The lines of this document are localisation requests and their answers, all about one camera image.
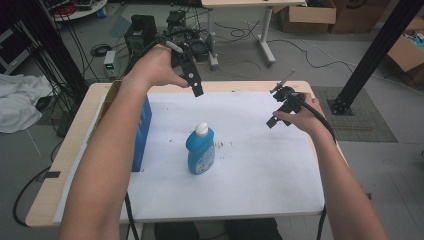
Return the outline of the open cardboard box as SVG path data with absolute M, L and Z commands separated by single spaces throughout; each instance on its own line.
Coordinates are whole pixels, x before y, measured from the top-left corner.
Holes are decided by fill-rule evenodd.
M 95 126 L 99 125 L 99 123 L 101 122 L 101 120 L 103 119 L 103 117 L 105 116 L 107 111 L 109 110 L 111 104 L 113 103 L 115 97 L 117 96 L 117 94 L 119 92 L 120 87 L 121 87 L 121 81 L 120 80 L 114 81 L 111 84 L 107 94 L 105 95 L 105 99 L 102 102 L 100 112 L 99 112 L 98 118 L 96 120 Z

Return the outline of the large cardboard box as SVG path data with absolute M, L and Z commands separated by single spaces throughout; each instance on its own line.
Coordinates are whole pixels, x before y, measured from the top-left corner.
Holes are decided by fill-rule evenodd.
M 325 33 L 336 23 L 336 6 L 332 0 L 305 0 L 302 4 L 275 9 L 282 32 Z

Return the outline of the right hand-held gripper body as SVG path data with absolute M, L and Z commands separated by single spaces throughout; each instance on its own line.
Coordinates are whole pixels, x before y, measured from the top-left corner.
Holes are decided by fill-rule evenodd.
M 270 90 L 270 94 L 277 102 L 282 102 L 282 106 L 279 108 L 280 112 L 285 113 L 298 113 L 302 108 L 302 103 L 305 100 L 305 96 L 301 92 L 296 92 L 292 87 L 285 86 L 287 78 L 293 75 L 294 69 L 284 77 L 276 86 Z

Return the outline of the blue bottle with white cap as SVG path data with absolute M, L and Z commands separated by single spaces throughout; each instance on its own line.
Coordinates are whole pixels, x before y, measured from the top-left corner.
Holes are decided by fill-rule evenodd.
M 200 123 L 186 140 L 188 168 L 191 174 L 199 175 L 214 163 L 214 131 L 207 123 Z

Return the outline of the person's right hand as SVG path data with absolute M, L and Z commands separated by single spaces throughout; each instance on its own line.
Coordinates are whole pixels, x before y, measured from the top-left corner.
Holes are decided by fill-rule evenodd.
M 297 128 L 309 134 L 310 137 L 329 134 L 328 130 L 321 121 L 305 107 L 296 114 L 274 111 L 272 115 L 279 120 L 285 120 L 294 124 Z

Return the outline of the grey power supply unit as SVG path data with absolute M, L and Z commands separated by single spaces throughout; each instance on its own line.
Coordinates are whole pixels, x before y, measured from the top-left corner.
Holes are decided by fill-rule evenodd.
M 117 76 L 117 65 L 116 65 L 116 52 L 114 50 L 107 51 L 105 54 L 103 66 L 106 75 L 109 78 L 115 78 Z

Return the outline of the dark floor mat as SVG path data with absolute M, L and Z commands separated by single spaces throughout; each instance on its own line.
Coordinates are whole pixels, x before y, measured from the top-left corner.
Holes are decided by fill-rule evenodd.
M 341 92 L 341 87 L 312 86 L 312 90 L 338 141 L 397 141 L 365 89 L 359 92 L 344 115 L 334 115 L 330 110 L 330 101 Z

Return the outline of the cardboard box with contents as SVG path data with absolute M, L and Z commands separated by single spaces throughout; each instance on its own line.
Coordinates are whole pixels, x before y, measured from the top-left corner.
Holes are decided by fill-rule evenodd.
M 388 56 L 404 71 L 424 69 L 424 17 L 415 17 L 403 31 Z

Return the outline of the round white table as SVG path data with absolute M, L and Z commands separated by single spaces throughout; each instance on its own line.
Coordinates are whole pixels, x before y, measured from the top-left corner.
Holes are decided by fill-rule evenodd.
M 106 15 L 104 7 L 108 0 L 39 0 L 54 21 L 79 19 L 94 13 Z

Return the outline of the black equipment on floor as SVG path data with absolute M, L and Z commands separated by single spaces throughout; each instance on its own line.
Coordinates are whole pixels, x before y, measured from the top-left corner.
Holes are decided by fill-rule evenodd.
M 152 15 L 132 15 L 131 24 L 124 34 L 130 56 L 141 54 L 150 44 L 155 45 L 157 42 L 170 41 L 179 47 L 187 45 L 197 62 L 207 60 L 209 49 L 201 39 L 199 31 L 187 26 L 184 11 L 170 11 L 166 23 L 166 29 L 159 32 Z

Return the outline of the blue box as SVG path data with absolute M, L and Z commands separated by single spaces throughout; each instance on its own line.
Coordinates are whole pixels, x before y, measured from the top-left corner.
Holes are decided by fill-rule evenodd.
M 150 129 L 150 123 L 152 118 L 152 111 L 150 106 L 149 98 L 146 98 L 140 114 L 138 127 L 136 131 L 135 147 L 133 154 L 132 171 L 140 172 L 143 161 L 145 146 L 147 137 Z

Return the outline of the white cloth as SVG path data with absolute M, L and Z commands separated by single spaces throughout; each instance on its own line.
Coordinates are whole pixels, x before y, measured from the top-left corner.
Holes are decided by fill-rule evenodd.
M 0 74 L 0 133 L 15 133 L 35 124 L 42 116 L 37 102 L 52 91 L 45 76 Z

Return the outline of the person's left hand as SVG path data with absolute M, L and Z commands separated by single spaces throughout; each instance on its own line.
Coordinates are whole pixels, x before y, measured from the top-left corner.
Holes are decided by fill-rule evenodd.
M 169 84 L 186 88 L 188 83 L 175 73 L 171 67 L 171 50 L 162 45 L 155 45 L 141 57 L 133 68 L 124 76 L 123 82 L 131 88 L 147 89 Z

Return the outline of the black metal stand post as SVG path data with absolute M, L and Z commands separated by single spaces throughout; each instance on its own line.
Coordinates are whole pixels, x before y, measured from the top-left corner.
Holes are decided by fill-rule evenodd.
M 341 92 L 328 105 L 333 115 L 346 115 L 397 39 L 424 6 L 424 0 L 399 0 Z

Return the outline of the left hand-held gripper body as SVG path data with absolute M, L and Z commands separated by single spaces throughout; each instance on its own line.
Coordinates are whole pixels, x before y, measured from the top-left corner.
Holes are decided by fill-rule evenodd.
M 165 46 L 171 49 L 171 66 L 173 68 L 178 66 L 185 68 L 194 65 L 195 58 L 188 44 L 177 45 L 166 40 Z

